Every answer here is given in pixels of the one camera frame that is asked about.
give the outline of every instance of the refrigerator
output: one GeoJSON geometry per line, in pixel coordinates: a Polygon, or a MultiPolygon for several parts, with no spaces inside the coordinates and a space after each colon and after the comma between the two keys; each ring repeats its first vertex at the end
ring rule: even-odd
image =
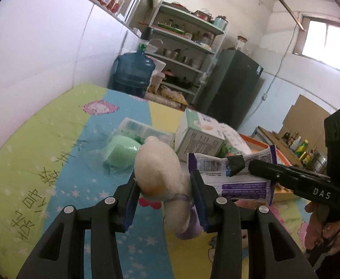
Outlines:
{"type": "Polygon", "coordinates": [[[238,129],[256,94],[263,68],[239,50],[223,50],[196,110],[238,129]]]}

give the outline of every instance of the human hand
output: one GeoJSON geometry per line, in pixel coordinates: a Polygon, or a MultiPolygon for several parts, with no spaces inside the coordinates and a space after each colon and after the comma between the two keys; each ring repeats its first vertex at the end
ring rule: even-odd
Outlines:
{"type": "MultiPolygon", "coordinates": [[[[307,227],[306,236],[304,238],[304,246],[308,250],[312,250],[315,246],[320,246],[324,242],[324,238],[329,239],[335,235],[340,229],[340,221],[335,223],[326,223],[324,226],[320,223],[317,217],[317,204],[310,202],[305,206],[307,213],[312,213],[309,218],[309,224],[307,227]]],[[[340,251],[340,232],[335,238],[333,245],[328,252],[329,255],[334,255],[340,251]]]]}

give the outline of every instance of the white shelf board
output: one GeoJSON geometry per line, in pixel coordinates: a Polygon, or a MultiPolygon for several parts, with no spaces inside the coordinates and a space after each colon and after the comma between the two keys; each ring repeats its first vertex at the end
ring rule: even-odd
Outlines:
{"type": "Polygon", "coordinates": [[[158,54],[156,54],[156,53],[149,53],[149,52],[146,52],[146,54],[147,54],[147,55],[150,55],[150,56],[153,56],[153,57],[157,57],[157,58],[159,58],[159,59],[163,59],[163,60],[172,62],[172,63],[174,63],[174,64],[178,64],[178,65],[180,65],[180,66],[183,66],[183,67],[188,68],[188,69],[190,69],[190,70],[196,71],[196,72],[198,72],[198,73],[203,73],[201,70],[198,70],[198,69],[196,69],[196,68],[193,68],[192,66],[186,65],[186,64],[181,63],[181,62],[179,62],[179,61],[177,61],[177,60],[173,60],[173,59],[171,59],[171,58],[169,58],[169,57],[165,57],[165,56],[162,56],[162,55],[158,55],[158,54]]]}
{"type": "Polygon", "coordinates": [[[153,28],[153,32],[155,32],[155,33],[162,34],[162,35],[167,36],[169,38],[173,38],[175,40],[178,40],[180,42],[188,44],[189,46],[194,47],[194,48],[196,48],[196,49],[198,49],[198,50],[200,50],[204,53],[208,53],[208,54],[211,54],[211,55],[215,54],[214,51],[212,51],[211,49],[206,49],[206,48],[202,47],[200,44],[197,44],[196,42],[194,42],[192,40],[188,40],[181,35],[175,34],[173,32],[170,32],[170,31],[167,31],[167,30],[164,30],[164,29],[157,28],[156,26],[152,26],[152,28],[153,28]]]}
{"type": "Polygon", "coordinates": [[[205,20],[202,20],[191,13],[187,13],[183,10],[177,9],[166,4],[161,4],[159,12],[178,17],[186,22],[189,22],[193,25],[196,25],[197,27],[202,28],[203,30],[209,31],[215,34],[216,36],[224,33],[224,31],[221,30],[219,27],[216,27],[215,25],[205,20]]]}
{"type": "Polygon", "coordinates": [[[184,89],[182,87],[179,87],[177,85],[173,85],[173,84],[170,84],[170,83],[167,83],[167,82],[162,82],[161,84],[164,84],[165,86],[168,86],[168,87],[171,87],[171,88],[174,88],[174,89],[178,89],[180,91],[183,91],[183,92],[186,92],[186,93],[189,93],[189,94],[192,94],[192,95],[195,95],[194,92],[190,91],[190,90],[187,90],[187,89],[184,89]]]}

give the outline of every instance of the white wall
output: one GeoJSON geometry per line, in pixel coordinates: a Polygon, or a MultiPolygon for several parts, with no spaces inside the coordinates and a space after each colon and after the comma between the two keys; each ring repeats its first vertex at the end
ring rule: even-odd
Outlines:
{"type": "Polygon", "coordinates": [[[125,33],[89,0],[0,2],[0,147],[30,116],[79,83],[107,86],[125,33]]]}
{"type": "Polygon", "coordinates": [[[208,9],[213,17],[226,16],[229,21],[227,39],[222,47],[228,48],[232,38],[242,35],[248,39],[247,47],[255,48],[260,44],[272,13],[275,0],[165,0],[179,2],[194,12],[208,9]]]}
{"type": "MultiPolygon", "coordinates": [[[[287,0],[286,3],[299,18],[306,15],[340,22],[340,8],[334,2],[287,0]]],[[[300,94],[330,113],[340,108],[340,72],[315,60],[292,54],[298,32],[295,21],[283,6],[276,2],[261,45],[252,57],[264,69],[264,83],[244,120],[245,123],[238,129],[240,133],[250,135],[257,126],[278,132],[290,106],[300,94]],[[288,53],[283,58],[292,36],[288,53]],[[282,58],[281,68],[266,101],[263,101],[247,120],[267,91],[282,58]]]]}

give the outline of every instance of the plush toy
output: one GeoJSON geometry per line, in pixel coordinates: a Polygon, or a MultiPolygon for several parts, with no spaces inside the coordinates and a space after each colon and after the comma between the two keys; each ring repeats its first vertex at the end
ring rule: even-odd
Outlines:
{"type": "Polygon", "coordinates": [[[182,171],[170,146],[149,136],[136,155],[134,171],[144,198],[164,202],[164,224],[179,239],[192,238],[202,231],[192,207],[189,174],[182,171]]]}

